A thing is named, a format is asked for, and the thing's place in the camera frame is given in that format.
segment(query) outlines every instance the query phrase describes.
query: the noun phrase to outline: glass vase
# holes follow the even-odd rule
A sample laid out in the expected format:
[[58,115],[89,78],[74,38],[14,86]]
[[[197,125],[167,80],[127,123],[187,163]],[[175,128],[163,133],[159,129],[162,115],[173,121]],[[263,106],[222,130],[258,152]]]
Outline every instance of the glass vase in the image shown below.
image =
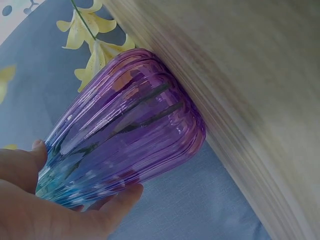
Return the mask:
[[36,195],[74,207],[116,194],[190,159],[206,137],[197,108],[151,52],[119,54],[46,139]]

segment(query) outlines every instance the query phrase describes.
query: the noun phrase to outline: flower stem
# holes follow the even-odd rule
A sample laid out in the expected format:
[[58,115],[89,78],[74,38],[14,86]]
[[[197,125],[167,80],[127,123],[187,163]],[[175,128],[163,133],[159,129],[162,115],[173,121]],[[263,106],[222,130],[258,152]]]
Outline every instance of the flower stem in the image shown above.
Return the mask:
[[79,15],[80,19],[82,20],[83,24],[85,25],[86,29],[89,31],[90,35],[92,36],[92,38],[94,40],[96,40],[96,37],[93,35],[92,31],[90,30],[88,24],[86,23],[86,21],[84,20],[84,18],[81,15],[81,12],[79,11],[79,9],[77,8],[75,1],[74,0],[70,0],[72,3],[73,8],[75,9],[76,13]]

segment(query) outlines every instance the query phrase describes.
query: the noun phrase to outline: gray fabric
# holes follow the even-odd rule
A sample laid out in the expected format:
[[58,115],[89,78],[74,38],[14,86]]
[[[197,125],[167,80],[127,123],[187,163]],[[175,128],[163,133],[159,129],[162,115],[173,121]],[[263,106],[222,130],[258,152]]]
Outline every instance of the gray fabric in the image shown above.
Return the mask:
[[[110,18],[105,11],[100,14]],[[48,0],[0,46],[0,68],[17,64],[0,104],[0,146],[30,149],[33,140],[46,137],[78,94],[81,82],[74,69],[86,66],[90,52],[86,44],[78,50],[62,49],[68,33],[56,27],[56,21],[71,17],[69,1]],[[99,38],[122,44],[124,33],[117,28]],[[207,143],[192,160],[144,186],[141,201],[109,239],[270,239]]]

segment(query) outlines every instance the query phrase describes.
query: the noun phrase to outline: hand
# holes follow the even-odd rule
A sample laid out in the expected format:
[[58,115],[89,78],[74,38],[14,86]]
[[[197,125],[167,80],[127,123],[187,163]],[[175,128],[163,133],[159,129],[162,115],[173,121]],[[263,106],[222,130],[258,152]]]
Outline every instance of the hand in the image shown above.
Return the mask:
[[32,151],[0,149],[1,240],[105,240],[139,200],[136,184],[97,201],[85,212],[35,196],[38,172],[47,160],[43,141]]

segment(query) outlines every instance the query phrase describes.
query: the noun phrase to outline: light wood panel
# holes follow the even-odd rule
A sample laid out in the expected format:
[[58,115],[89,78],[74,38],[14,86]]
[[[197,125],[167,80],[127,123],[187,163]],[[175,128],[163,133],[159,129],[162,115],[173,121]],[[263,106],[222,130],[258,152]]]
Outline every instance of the light wood panel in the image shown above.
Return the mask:
[[271,237],[320,239],[319,2],[104,1],[195,101]]

